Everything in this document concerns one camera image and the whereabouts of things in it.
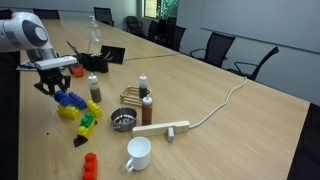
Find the chair backrest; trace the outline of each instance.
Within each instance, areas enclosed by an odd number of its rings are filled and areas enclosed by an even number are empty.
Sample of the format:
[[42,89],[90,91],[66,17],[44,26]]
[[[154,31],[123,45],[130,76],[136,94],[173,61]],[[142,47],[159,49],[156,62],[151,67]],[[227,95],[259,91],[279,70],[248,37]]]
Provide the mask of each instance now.
[[40,19],[60,19],[58,10],[52,9],[33,9],[33,13]]
[[128,16],[127,24],[138,24],[138,18],[135,16]]
[[262,66],[265,62],[267,62],[267,60],[268,60],[271,56],[277,54],[278,52],[279,52],[279,48],[278,48],[278,47],[274,47],[266,56],[264,56],[264,57],[262,58],[262,60],[260,61],[260,63],[259,63],[258,66],[256,67],[256,69],[255,69],[255,70],[253,71],[253,73],[252,73],[252,80],[255,80],[255,79],[256,79],[256,77],[257,77],[257,75],[258,75],[258,73],[259,73],[259,70],[260,70],[261,66]]
[[10,9],[0,10],[0,19],[11,19],[12,11]]
[[158,23],[155,21],[151,21],[149,25],[149,30],[148,30],[148,39],[151,41],[154,41],[154,37],[156,36],[156,33],[158,31]]
[[180,42],[185,31],[186,31],[186,28],[175,26],[174,34],[173,36],[171,36],[172,38],[170,40],[170,49],[179,52]]
[[173,34],[175,31],[177,18],[169,17],[167,20],[167,31],[169,34]]
[[110,8],[94,7],[94,16],[97,21],[114,26]]
[[158,33],[165,33],[167,31],[167,20],[160,19],[158,23]]
[[235,37],[212,32],[207,43],[205,62],[221,68],[234,40]]

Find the bottle cap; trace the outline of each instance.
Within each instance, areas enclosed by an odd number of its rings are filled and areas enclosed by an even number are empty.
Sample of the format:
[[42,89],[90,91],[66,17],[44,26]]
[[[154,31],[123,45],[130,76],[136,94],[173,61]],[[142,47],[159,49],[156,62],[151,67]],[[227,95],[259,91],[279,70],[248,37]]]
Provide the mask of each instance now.
[[139,81],[139,87],[140,88],[147,88],[147,76],[145,76],[144,74],[142,74],[140,76],[140,81]]
[[89,80],[96,80],[97,79],[97,76],[93,75],[91,73],[91,75],[88,77]]
[[144,97],[144,98],[142,99],[142,103],[143,103],[144,105],[150,105],[150,104],[152,104],[152,98],[149,97],[149,96],[146,96],[146,97]]

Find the mug handle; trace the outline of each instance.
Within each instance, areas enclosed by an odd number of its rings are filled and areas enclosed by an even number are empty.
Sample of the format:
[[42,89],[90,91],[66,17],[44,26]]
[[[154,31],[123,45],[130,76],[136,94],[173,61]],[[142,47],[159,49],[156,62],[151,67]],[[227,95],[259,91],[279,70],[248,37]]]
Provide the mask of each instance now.
[[133,170],[133,166],[132,166],[132,162],[133,162],[133,158],[131,157],[129,159],[129,161],[126,164],[126,170],[127,172],[131,172]]

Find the black office chair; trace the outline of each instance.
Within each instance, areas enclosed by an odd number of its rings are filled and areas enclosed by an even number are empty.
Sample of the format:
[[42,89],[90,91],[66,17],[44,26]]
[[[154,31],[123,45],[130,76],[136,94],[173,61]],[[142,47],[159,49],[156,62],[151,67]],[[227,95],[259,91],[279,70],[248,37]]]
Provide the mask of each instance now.
[[157,43],[167,48],[170,48],[174,51],[179,52],[180,42],[182,40],[182,37],[185,31],[186,31],[186,28],[175,25],[174,30],[171,32],[169,43],[166,43],[163,41],[160,41]]
[[33,9],[33,13],[40,19],[60,19],[58,10],[53,9]]
[[[223,61],[227,59],[225,56],[229,51],[234,40],[235,37],[212,32],[207,43],[206,49],[200,48],[193,50],[190,52],[190,56],[221,68]],[[194,56],[194,53],[200,50],[205,50],[204,58],[197,58]]]
[[114,27],[110,8],[94,7],[94,15],[97,21],[103,22]]
[[174,36],[177,18],[169,17],[167,21],[164,22],[166,22],[165,25],[160,25],[161,27],[158,32],[158,39],[159,41],[162,41],[161,43],[167,43],[169,45],[172,37]]
[[0,10],[0,19],[11,19],[12,13],[10,9]]
[[158,23],[154,20],[151,21],[148,29],[148,36],[143,37],[149,41],[155,42],[155,37],[158,31]]
[[[232,73],[235,73],[239,76],[246,76],[248,79],[251,79],[251,80],[256,80],[256,77],[259,73],[259,70],[261,68],[261,66],[267,62],[268,59],[270,59],[271,56],[277,54],[279,52],[279,48],[278,47],[275,47],[273,48],[265,57],[263,57],[263,59],[260,61],[260,63],[258,65],[256,64],[252,64],[252,63],[246,63],[246,62],[235,62],[234,65],[236,66],[237,70],[234,70],[234,69],[227,69],[227,71],[230,71]],[[240,70],[238,64],[242,64],[242,65],[250,65],[250,66],[255,66],[256,68],[254,69],[253,73],[252,74],[248,74],[248,73],[244,73]]]
[[142,22],[138,20],[135,16],[128,16],[127,17],[127,31],[129,33],[132,33],[132,30],[134,30],[135,33],[133,34],[141,34],[142,29]]

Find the plastic toy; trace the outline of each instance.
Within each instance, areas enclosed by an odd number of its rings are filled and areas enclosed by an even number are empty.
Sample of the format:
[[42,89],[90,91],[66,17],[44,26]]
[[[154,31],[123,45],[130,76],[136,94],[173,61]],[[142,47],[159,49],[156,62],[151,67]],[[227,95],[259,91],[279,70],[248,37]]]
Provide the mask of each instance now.
[[55,100],[62,106],[68,106],[71,104],[71,99],[66,92],[59,90],[56,92],[54,97]]
[[88,139],[95,126],[95,121],[94,115],[86,112],[85,117],[81,119],[78,135]]
[[91,112],[94,117],[100,118],[102,117],[102,110],[100,106],[98,106],[93,100],[89,100],[87,102],[88,111]]
[[84,174],[82,180],[97,180],[97,156],[94,153],[88,153],[85,156]]
[[65,117],[73,120],[80,117],[78,109],[73,106],[62,106],[61,104],[59,104],[57,107],[57,112],[60,117]]
[[71,99],[71,103],[80,110],[84,110],[87,108],[87,103],[80,96],[75,94],[74,92],[69,92],[69,97]]

